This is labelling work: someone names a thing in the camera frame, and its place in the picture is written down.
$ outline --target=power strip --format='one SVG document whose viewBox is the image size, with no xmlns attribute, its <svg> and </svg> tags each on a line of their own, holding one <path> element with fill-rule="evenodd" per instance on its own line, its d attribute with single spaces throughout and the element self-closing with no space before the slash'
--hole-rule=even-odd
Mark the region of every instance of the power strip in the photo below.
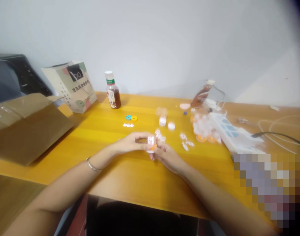
<svg viewBox="0 0 300 236">
<path fill-rule="evenodd" d="M 265 152 L 252 147 L 248 144 L 257 144 L 263 142 L 262 138 L 252 138 L 241 134 L 236 128 L 228 121 L 224 114 L 211 112 L 208 114 L 208 119 L 211 125 L 220 134 L 222 141 L 230 152 L 234 153 L 257 153 L 265 154 Z"/>
</svg>

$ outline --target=bangle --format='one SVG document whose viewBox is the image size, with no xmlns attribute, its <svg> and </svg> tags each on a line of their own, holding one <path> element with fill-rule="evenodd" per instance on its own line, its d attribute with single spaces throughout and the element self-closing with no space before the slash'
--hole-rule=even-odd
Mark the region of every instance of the bangle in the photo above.
<svg viewBox="0 0 300 236">
<path fill-rule="evenodd" d="M 90 157 L 87 158 L 87 162 L 88 162 L 89 167 L 91 167 L 92 170 L 95 170 L 95 171 L 101 171 L 101 170 L 99 170 L 99 169 L 94 168 L 94 167 L 91 165 L 91 163 L 89 162 L 89 159 L 90 159 Z"/>
</svg>

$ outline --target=brown liquid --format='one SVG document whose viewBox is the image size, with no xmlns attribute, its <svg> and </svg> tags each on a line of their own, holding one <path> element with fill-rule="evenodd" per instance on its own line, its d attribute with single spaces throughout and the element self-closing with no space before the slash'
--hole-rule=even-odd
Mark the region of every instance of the brown liquid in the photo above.
<svg viewBox="0 0 300 236">
<path fill-rule="evenodd" d="M 118 109 L 121 107 L 119 89 L 114 88 L 114 89 L 110 89 L 110 90 L 114 92 L 114 98 L 115 98 L 115 103 L 116 103 L 116 108 L 114 108 L 114 109 Z"/>
<path fill-rule="evenodd" d="M 211 86 L 205 85 L 202 90 L 200 90 L 194 97 L 192 103 L 190 104 L 193 108 L 199 108 L 202 106 L 203 102 L 208 97 Z"/>
</svg>

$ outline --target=pixelated area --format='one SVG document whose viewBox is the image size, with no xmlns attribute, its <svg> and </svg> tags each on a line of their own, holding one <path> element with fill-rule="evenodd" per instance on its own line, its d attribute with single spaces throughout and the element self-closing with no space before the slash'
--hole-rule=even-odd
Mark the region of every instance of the pixelated area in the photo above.
<svg viewBox="0 0 300 236">
<path fill-rule="evenodd" d="M 234 176 L 278 228 L 295 227 L 300 211 L 300 154 L 235 154 Z"/>
</svg>

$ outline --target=woman's right hand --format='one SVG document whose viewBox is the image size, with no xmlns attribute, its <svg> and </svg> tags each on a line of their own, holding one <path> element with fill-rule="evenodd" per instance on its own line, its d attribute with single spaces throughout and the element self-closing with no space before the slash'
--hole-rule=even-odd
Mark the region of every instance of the woman's right hand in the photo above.
<svg viewBox="0 0 300 236">
<path fill-rule="evenodd" d="M 157 147 L 154 149 L 154 156 L 160 162 L 162 162 L 162 164 L 165 165 L 165 167 L 168 168 L 171 172 L 178 175 L 187 166 L 187 163 L 182 158 L 180 158 L 176 151 L 174 151 L 171 146 L 163 142 L 157 143 Z"/>
</svg>

